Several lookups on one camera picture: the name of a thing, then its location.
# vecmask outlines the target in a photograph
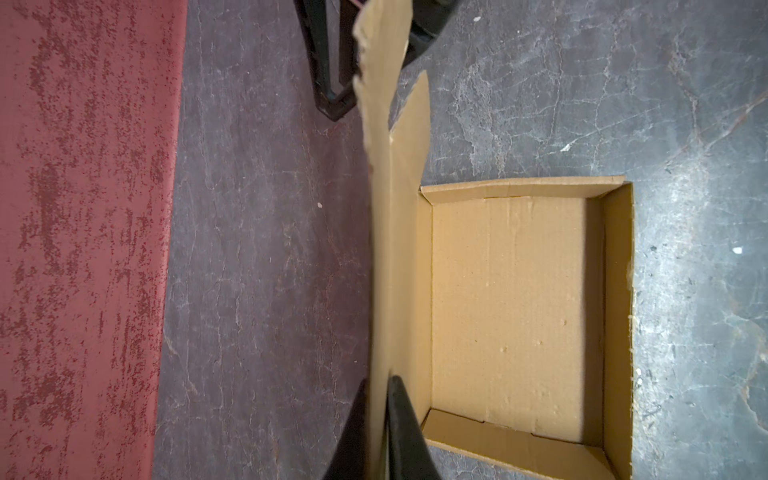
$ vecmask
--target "open cardboard box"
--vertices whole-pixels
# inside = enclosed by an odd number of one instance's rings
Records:
[[[355,92],[372,167],[368,468],[388,378],[428,443],[541,478],[631,476],[632,189],[623,177],[419,187],[424,72],[390,131],[410,0],[369,0]]]

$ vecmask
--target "gray marble surface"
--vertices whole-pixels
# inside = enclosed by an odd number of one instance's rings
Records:
[[[366,371],[359,117],[290,2],[190,1],[184,62],[154,477],[319,478]],[[765,1],[466,0],[400,101],[423,68],[425,184],[634,182],[634,477],[768,478]]]

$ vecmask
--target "brown cardboard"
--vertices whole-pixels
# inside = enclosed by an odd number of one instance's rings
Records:
[[[542,478],[630,478],[631,185],[419,189],[426,73],[388,125],[410,20],[409,0],[369,0],[354,30],[372,171],[369,476],[384,473],[386,384],[400,375],[428,442]]]

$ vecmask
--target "gray table surface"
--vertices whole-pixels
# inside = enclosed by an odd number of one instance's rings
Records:
[[[399,101],[421,69],[424,184],[634,182],[634,477],[768,478],[765,1],[466,0]],[[369,192],[291,2],[190,0],[175,185],[154,477],[320,478],[367,369]]]

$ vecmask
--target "worn red paint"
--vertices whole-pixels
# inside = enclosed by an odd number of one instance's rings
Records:
[[[2,2],[0,472],[149,478],[186,2]]]

